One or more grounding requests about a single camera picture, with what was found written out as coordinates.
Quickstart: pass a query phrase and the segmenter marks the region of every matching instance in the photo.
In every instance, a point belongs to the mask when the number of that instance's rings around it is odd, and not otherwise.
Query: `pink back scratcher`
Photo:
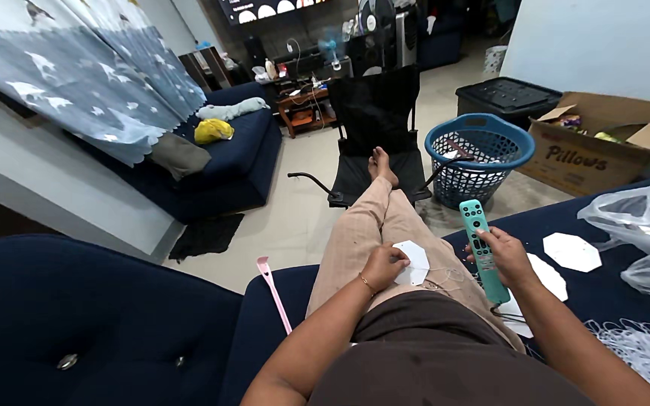
[[[293,332],[293,328],[290,326],[290,320],[287,319],[287,314],[284,312],[282,301],[279,300],[279,295],[275,288],[275,280],[272,279],[272,271],[270,270],[270,266],[267,264],[267,258],[267,256],[261,256],[257,259],[257,269],[260,270],[262,277],[270,287],[270,293],[272,293],[272,298],[275,300],[275,306],[277,307],[277,311],[280,313],[280,318],[284,325],[284,331],[289,335]]]

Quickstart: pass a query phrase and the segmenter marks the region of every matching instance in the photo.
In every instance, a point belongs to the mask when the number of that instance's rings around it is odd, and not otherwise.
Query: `black folding chair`
[[[398,177],[399,189],[411,204],[433,194],[429,183],[447,164],[472,161],[458,157],[447,161],[426,182],[415,129],[415,101],[420,92],[420,77],[415,65],[365,77],[346,77],[328,84],[330,104],[338,120],[340,151],[337,175],[332,190],[309,173],[305,176],[328,193],[331,208],[348,208],[370,186],[368,158],[375,147],[382,147],[390,157],[390,168]],[[412,110],[411,129],[408,115]]]

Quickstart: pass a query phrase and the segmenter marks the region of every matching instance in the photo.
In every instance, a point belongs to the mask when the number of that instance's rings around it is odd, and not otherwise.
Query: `brown shirt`
[[[545,364],[513,350],[482,318],[437,292],[398,295],[357,325],[311,406],[594,403]]]

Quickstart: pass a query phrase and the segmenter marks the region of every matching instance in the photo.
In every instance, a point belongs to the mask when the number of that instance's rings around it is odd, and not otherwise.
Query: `teal remote control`
[[[498,268],[495,267],[491,247],[475,233],[477,229],[490,230],[488,223],[485,221],[485,214],[483,214],[483,205],[476,199],[464,201],[460,204],[460,212],[465,224],[465,231],[468,233],[470,248],[473,249],[475,264],[478,266],[478,275],[483,283],[485,297],[495,303],[496,306],[510,301],[508,289],[503,286],[501,279],[498,278]]]

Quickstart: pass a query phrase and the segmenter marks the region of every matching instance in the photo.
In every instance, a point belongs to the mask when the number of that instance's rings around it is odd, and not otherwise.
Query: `black storage bin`
[[[497,77],[456,90],[458,115],[490,113],[528,131],[528,117],[551,111],[563,94],[510,77]]]

